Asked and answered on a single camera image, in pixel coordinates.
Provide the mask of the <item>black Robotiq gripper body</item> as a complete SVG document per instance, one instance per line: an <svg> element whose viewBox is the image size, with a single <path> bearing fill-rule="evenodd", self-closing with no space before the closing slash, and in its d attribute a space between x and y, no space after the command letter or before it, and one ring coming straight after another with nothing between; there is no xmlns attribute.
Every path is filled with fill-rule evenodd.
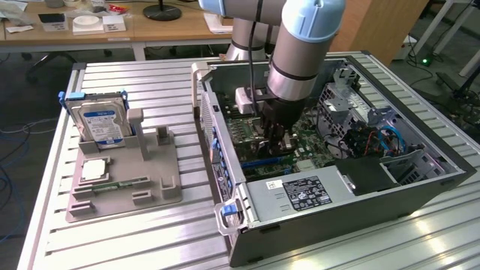
<svg viewBox="0 0 480 270"><path fill-rule="evenodd" d="M297 101L283 100L275 98L264 101L261 109L261 124L264 135L273 135L280 132L289 131L297 123L307 99Z"/></svg>

